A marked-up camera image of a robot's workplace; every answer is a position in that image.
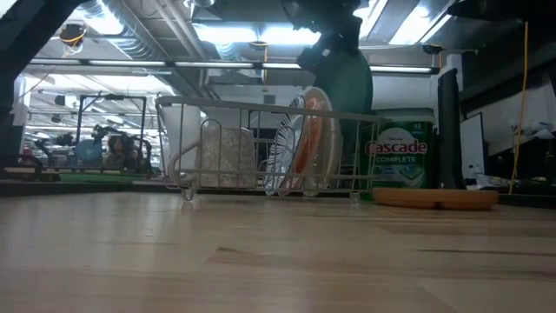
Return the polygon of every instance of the wood grain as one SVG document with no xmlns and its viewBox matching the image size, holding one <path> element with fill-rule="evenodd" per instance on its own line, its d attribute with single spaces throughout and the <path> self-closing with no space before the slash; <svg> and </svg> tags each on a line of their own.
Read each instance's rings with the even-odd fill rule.
<svg viewBox="0 0 556 313">
<path fill-rule="evenodd" d="M 554 312 L 556 211 L 91 194 L 0 203 L 1 312 Z"/>
</svg>

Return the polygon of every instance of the ceiling pipe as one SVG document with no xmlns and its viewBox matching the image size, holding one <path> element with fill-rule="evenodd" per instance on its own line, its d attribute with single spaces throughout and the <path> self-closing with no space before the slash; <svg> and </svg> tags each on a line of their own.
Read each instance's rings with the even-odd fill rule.
<svg viewBox="0 0 556 313">
<path fill-rule="evenodd" d="M 136 61 L 170 59 L 169 54 L 146 30 L 133 11 L 120 0 L 93 0 L 83 3 L 78 10 L 88 18 L 103 18 L 112 14 L 124 26 L 119 37 L 125 36 L 126 40 L 109 39 L 123 53 Z M 202 90 L 196 88 L 186 77 L 177 70 L 172 70 L 173 75 L 161 77 L 161 81 L 173 86 L 184 95 L 205 97 Z"/>
<path fill-rule="evenodd" d="M 207 56 L 205 55 L 204 49 L 201 46 L 201 42 L 197 39 L 197 34 L 195 32 L 195 29 L 193 28 L 193 25 L 183 19 L 182 14 L 176 8 L 172 0 L 162 0 L 162 2 L 166 5 L 166 8 L 168 8 L 170 13 L 174 16 L 175 22 L 182 28 L 189 41 L 193 44 L 193 47 L 195 48 L 195 51 L 197 52 L 199 57 L 202 60 L 206 60 Z"/>
<path fill-rule="evenodd" d="M 198 60 L 206 60 L 206 56 L 204 54 L 204 50 L 202 49 L 201 45 L 196 40 L 196 37 L 192 37 L 190 33 L 187 32 L 187 23 L 183 20 L 182 16 L 177 11 L 177 8 L 174 6 L 174 3 L 167 0 L 162 0 L 166 8 L 170 10 L 170 13 L 174 16 L 175 19 L 172 19 L 168 12 L 164 9 L 164 6 L 159 2 L 159 0 L 153 1 L 156 10 L 161 15 L 162 19 L 166 24 L 170 27 L 172 32 L 175 34 L 177 39 L 183 45 L 185 50 L 192 56 Z M 178 23 L 180 29 L 175 26 L 174 21 Z M 206 70 L 201 70 L 199 72 L 199 86 L 202 89 L 202 92 L 205 97 L 213 97 L 209 91 L 207 91 L 207 86 L 209 84 L 209 74 Z"/>
</svg>

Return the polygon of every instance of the ceiling light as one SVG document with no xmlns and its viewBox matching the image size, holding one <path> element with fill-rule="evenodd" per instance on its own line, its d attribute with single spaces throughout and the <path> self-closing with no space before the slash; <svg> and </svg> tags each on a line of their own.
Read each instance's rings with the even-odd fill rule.
<svg viewBox="0 0 556 313">
<path fill-rule="evenodd" d="M 262 68 L 268 70 L 299 70 L 301 67 L 297 63 L 263 63 Z"/>
<path fill-rule="evenodd" d="M 442 28 L 442 26 L 444 26 L 445 23 L 447 23 L 450 20 L 450 18 L 452 18 L 452 16 L 446 14 L 431 30 L 427 32 L 427 34 L 425 34 L 425 36 L 420 40 L 420 42 L 422 43 L 427 42 L 430 38 L 434 36 L 434 34 L 436 34 Z"/>
<path fill-rule="evenodd" d="M 106 117 L 106 120 L 113 123 L 123 124 L 123 120 L 117 116 L 108 116 Z"/>
<path fill-rule="evenodd" d="M 135 61 L 135 60 L 90 60 L 89 64 L 97 66 L 129 66 L 129 67 L 164 67 L 163 61 Z"/>
<path fill-rule="evenodd" d="M 36 125 L 30 125 L 30 126 L 25 126 L 26 129 L 29 130 L 76 130 L 76 127 L 70 127 L 70 126 L 36 126 Z M 130 135 L 140 135 L 141 134 L 141 129 L 129 129 L 129 128 L 121 128 L 120 130 L 125 131 L 126 133 L 130 134 Z M 82 127 L 81 128 L 81 132 L 91 132 L 93 131 L 92 127 Z M 149 136 L 158 136 L 159 132 L 158 130 L 143 130 L 143 135 L 149 135 Z"/>
<path fill-rule="evenodd" d="M 207 26 L 199 23 L 193 26 L 199 39 L 209 43 L 251 43 L 258 40 L 255 31 L 248 27 Z"/>
<path fill-rule="evenodd" d="M 374 25 L 381 17 L 382 11 L 386 7 L 388 0 L 370 0 L 368 8 L 358 9 L 354 12 L 356 17 L 363 19 L 361 24 L 361 31 L 359 32 L 359 39 L 366 39 L 373 30 Z"/>
<path fill-rule="evenodd" d="M 106 110 L 103 110 L 101 108 L 97 108 L 96 106 L 91 106 L 89 109 L 90 110 L 95 110 L 97 113 L 106 113 Z"/>
<path fill-rule="evenodd" d="M 176 62 L 177 67 L 210 69 L 253 69 L 252 63 L 246 62 Z"/>
<path fill-rule="evenodd" d="M 390 44 L 414 44 L 425 36 L 431 26 L 428 10 L 418 6 L 409 13 Z"/>
<path fill-rule="evenodd" d="M 124 26 L 112 13 L 102 0 L 96 0 L 98 7 L 95 14 L 90 14 L 86 10 L 77 8 L 85 23 L 101 35 L 119 35 L 123 32 Z"/>
<path fill-rule="evenodd" d="M 293 30 L 291 27 L 268 27 L 262 32 L 260 41 L 268 44 L 304 44 L 313 45 L 321 33 L 308 29 Z"/>
<path fill-rule="evenodd" d="M 36 136 L 37 136 L 37 137 L 44 138 L 44 139 L 50 138 L 50 136 L 48 136 L 48 135 L 46 135 L 45 133 L 42 133 L 42 132 L 36 133 Z"/>
<path fill-rule="evenodd" d="M 429 74 L 433 70 L 428 67 L 407 67 L 407 66 L 371 66 L 374 72 L 382 73 L 415 73 L 415 74 Z"/>
<path fill-rule="evenodd" d="M 70 59 L 49 59 L 49 58 L 34 58 L 29 64 L 40 65 L 79 65 L 79 60 Z"/>
</svg>

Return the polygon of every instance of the white wall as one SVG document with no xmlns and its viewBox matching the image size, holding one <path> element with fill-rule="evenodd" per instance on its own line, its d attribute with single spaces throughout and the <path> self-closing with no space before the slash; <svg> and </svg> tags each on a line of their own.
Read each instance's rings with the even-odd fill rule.
<svg viewBox="0 0 556 313">
<path fill-rule="evenodd" d="M 545 83 L 526 93 L 526 110 L 523 116 L 523 128 L 530 128 L 538 122 L 556 124 L 554 107 L 556 97 L 553 87 L 545 78 Z M 478 112 L 483 114 L 484 138 L 490 144 L 488 155 L 497 154 L 512 147 L 513 132 L 512 124 L 520 120 L 521 92 L 499 100 L 486 107 L 469 113 L 472 116 Z"/>
<path fill-rule="evenodd" d="M 431 77 L 373 77 L 373 110 L 434 108 L 436 88 Z"/>
</svg>

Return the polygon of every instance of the metal frame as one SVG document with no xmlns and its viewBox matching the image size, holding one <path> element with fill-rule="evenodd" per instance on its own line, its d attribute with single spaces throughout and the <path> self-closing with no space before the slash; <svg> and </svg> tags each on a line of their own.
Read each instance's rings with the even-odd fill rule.
<svg viewBox="0 0 556 313">
<path fill-rule="evenodd" d="M 85 105 L 85 100 L 89 99 L 89 98 L 106 98 L 109 100 L 125 100 L 125 99 L 134 99 L 134 100 L 141 100 L 142 101 L 142 112 L 141 112 L 141 141 L 139 143 L 139 150 L 142 150 L 142 140 L 143 135 L 144 135 L 144 131 L 145 131 L 145 116 L 146 116 L 146 111 L 147 111 L 147 97 L 133 97 L 133 96 L 124 96 L 124 95 L 106 95 L 106 96 L 100 96 L 100 95 L 81 95 L 79 96 L 79 111 L 77 112 L 77 131 L 76 131 L 76 143 L 79 143 L 79 140 L 81 138 L 81 124 L 82 124 L 82 120 L 83 120 L 83 113 L 84 111 L 87 109 L 84 107 Z"/>
<path fill-rule="evenodd" d="M 183 196 L 185 200 L 190 200 L 193 195 L 195 194 L 195 192 L 197 190 L 258 190 L 258 191 L 302 191 L 302 192 L 310 192 L 310 194 L 308 194 L 308 196 L 314 196 L 314 193 L 359 193 L 359 192 L 369 192 L 372 189 L 373 186 L 373 175 L 371 173 L 373 173 L 374 171 L 374 154 L 371 151 L 371 156 L 369 158 L 369 165 L 367 168 L 367 175 L 360 175 L 357 171 L 357 163 L 358 163 L 358 157 L 359 157 L 359 153 L 361 150 L 361 145 L 359 144 L 360 141 L 360 136 L 361 136 L 361 132 L 360 129 L 363 126 L 364 123 L 367 123 L 368 126 L 370 126 L 371 129 L 371 138 L 372 140 L 376 140 L 376 137 L 379 134 L 379 130 L 380 130 L 380 126 L 386 122 L 387 120 L 381 117 L 376 117 L 376 116 L 370 116 L 370 115 L 360 115 L 360 114 L 351 114 L 351 113 L 343 113 L 343 112 L 333 112 L 333 111 L 327 111 L 327 110 L 305 110 L 305 109 L 297 109 L 297 108 L 291 108 L 291 107 L 281 107 L 281 106 L 275 106 L 275 105 L 265 105 L 265 104 L 253 104 L 253 103 L 238 103 L 238 102 L 230 102 L 230 101 L 217 101 L 217 100 L 211 100 L 211 99 L 200 99 L 200 98 L 190 98 L 190 97 L 159 97 L 158 99 L 156 99 L 156 111 L 159 115 L 158 119 L 159 119 L 159 134 L 160 134 L 160 141 L 161 141 L 161 145 L 162 145 L 162 133 L 163 133 L 163 129 L 162 129 L 162 118 L 161 118 L 161 112 L 162 112 L 162 108 L 163 107 L 168 107 L 171 105 L 181 105 L 182 106 L 182 116 L 181 119 L 183 119 L 183 108 L 185 105 L 188 106 L 196 106 L 200 109 L 202 108 L 218 108 L 218 109 L 229 109 L 229 110 L 239 110 L 240 114 L 240 121 L 238 123 L 238 131 L 241 130 L 245 130 L 244 128 L 242 128 L 242 112 L 245 111 L 251 111 L 251 112 L 272 112 L 272 113 L 279 113 L 279 114 L 290 114 L 290 115 L 298 115 L 298 116 L 303 116 L 303 118 L 306 119 L 313 119 L 313 118 L 333 118 L 333 119 L 344 119 L 344 120 L 350 120 L 353 121 L 354 123 L 357 124 L 357 144 L 355 145 L 355 155 L 354 155 L 354 169 L 351 175 L 342 175 L 340 173 L 338 174 L 330 174 L 330 173 L 312 173 L 310 171 L 306 171 L 304 173 L 276 173 L 274 170 L 268 172 L 268 171 L 260 171 L 259 169 L 261 168 L 261 165 L 263 165 L 265 162 L 267 162 L 267 160 L 262 160 L 262 162 L 260 162 L 261 160 L 257 159 L 257 156 L 255 157 L 255 167 L 257 168 L 257 170 L 253 170 L 253 171 L 241 171 L 239 170 L 239 166 L 238 166 L 238 170 L 221 170 L 220 165 L 221 165 L 221 157 L 222 157 L 222 124 L 219 123 L 218 121 L 214 120 L 214 119 L 207 119 L 204 122 L 201 123 L 201 131 L 200 131 L 200 138 L 196 141 L 194 141 L 194 143 L 192 143 L 191 145 L 189 145 L 188 147 L 182 147 L 182 136 L 183 136 L 183 125 L 181 123 L 180 126 L 180 144 L 179 144 L 179 151 L 181 153 L 179 153 L 179 155 L 173 155 L 172 158 L 178 158 L 176 159 L 176 163 L 178 163 L 178 161 L 180 162 L 179 165 L 179 173 L 184 173 L 189 175 L 188 177 L 185 178 L 185 180 L 181 179 L 181 175 L 180 174 L 176 174 L 175 171 L 173 170 L 169 170 L 169 165 L 166 164 L 165 160 L 164 160 L 164 155 L 163 155 L 163 149 L 161 149 L 162 151 L 162 165 L 163 165 L 163 173 L 166 177 L 168 177 L 173 183 L 175 183 L 175 186 L 178 189 L 182 189 L 183 191 Z M 202 141 L 202 136 L 203 136 L 203 125 L 205 125 L 207 122 L 214 122 L 216 123 L 216 125 L 218 125 L 218 129 L 220 131 L 220 138 L 221 138 L 221 142 L 219 143 L 219 146 L 221 147 L 219 149 L 219 155 L 218 155 L 218 168 L 216 170 L 206 170 L 203 169 L 202 166 L 200 165 L 201 162 L 197 163 L 198 168 L 196 169 L 182 169 L 181 166 L 181 160 L 182 160 L 182 155 L 187 153 L 188 151 L 192 150 L 193 148 L 197 148 L 199 149 L 197 153 L 199 153 L 199 151 L 201 152 L 201 154 L 197 154 L 197 158 L 198 161 L 201 161 L 203 156 L 202 154 L 202 149 L 203 149 L 203 141 Z M 309 136 L 310 136 L 310 131 L 311 131 L 312 127 L 308 127 L 308 131 L 309 131 Z M 330 136 L 329 134 L 321 134 L 322 137 L 326 138 L 325 142 L 326 145 L 329 144 L 328 138 Z M 337 136 L 340 137 L 340 143 L 343 143 L 343 138 L 341 137 L 340 134 L 336 134 Z M 238 152 L 238 162 L 240 162 L 241 160 L 241 153 L 242 150 L 241 148 L 239 149 Z M 340 156 L 339 156 L 339 164 L 338 164 L 338 169 L 340 169 L 341 166 L 341 151 L 340 151 Z M 202 180 L 200 179 L 200 175 L 205 175 L 205 174 L 213 174 L 213 175 L 217 175 L 217 185 L 216 186 L 203 186 L 202 185 Z M 237 185 L 235 188 L 223 188 L 221 187 L 221 176 L 222 175 L 228 175 L 228 176 L 237 176 L 238 180 L 237 180 Z M 239 186 L 239 177 L 240 176 L 254 176 L 255 177 L 255 181 L 256 181 L 256 186 L 253 188 L 246 188 L 246 187 L 240 187 Z M 264 186 L 260 186 L 259 185 L 259 180 L 261 177 L 276 177 L 276 176 L 283 176 L 285 177 L 285 180 L 291 179 L 291 177 L 300 177 L 303 178 L 304 181 L 301 183 L 301 187 L 299 189 L 290 189 L 289 187 L 284 188 L 282 186 L 275 186 L 274 185 L 274 179 L 272 179 L 273 181 L 273 188 L 270 189 L 268 187 L 264 187 Z M 307 181 L 309 179 L 314 179 L 315 183 L 315 187 L 307 187 Z M 329 180 L 336 180 L 337 183 L 330 183 L 329 182 L 329 186 L 325 186 L 323 181 L 324 179 L 329 179 Z M 344 188 L 342 186 L 340 186 L 340 180 L 344 180 L 344 181 L 349 181 L 348 184 L 350 184 L 350 187 Z M 356 181 L 363 181 L 365 182 L 365 184 L 357 184 Z"/>
<path fill-rule="evenodd" d="M 232 69 L 232 70 L 301 70 L 297 63 L 267 62 L 216 62 L 216 61 L 135 61 L 135 60 L 96 60 L 96 59 L 61 59 L 34 58 L 33 65 L 42 66 L 97 66 L 124 67 L 144 69 Z M 403 66 L 395 64 L 369 64 L 373 73 L 390 73 L 399 75 L 435 75 L 438 67 Z"/>
</svg>

